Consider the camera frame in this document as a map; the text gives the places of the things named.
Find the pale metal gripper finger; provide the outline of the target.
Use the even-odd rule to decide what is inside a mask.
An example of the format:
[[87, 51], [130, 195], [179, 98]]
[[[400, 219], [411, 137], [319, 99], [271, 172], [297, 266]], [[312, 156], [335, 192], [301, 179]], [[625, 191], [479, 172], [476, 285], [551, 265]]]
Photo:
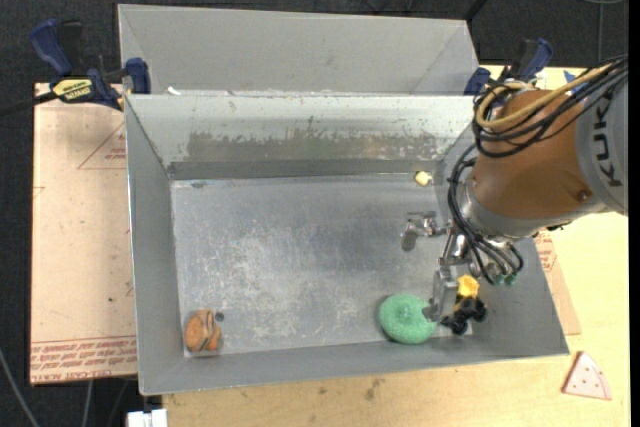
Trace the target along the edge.
[[441, 266], [435, 273], [432, 294], [423, 314], [429, 321], [440, 321], [454, 312], [458, 281], [453, 266]]
[[419, 237], [435, 237], [449, 233], [450, 224], [439, 225], [435, 211], [409, 213], [400, 235], [400, 246], [403, 251], [412, 251]]

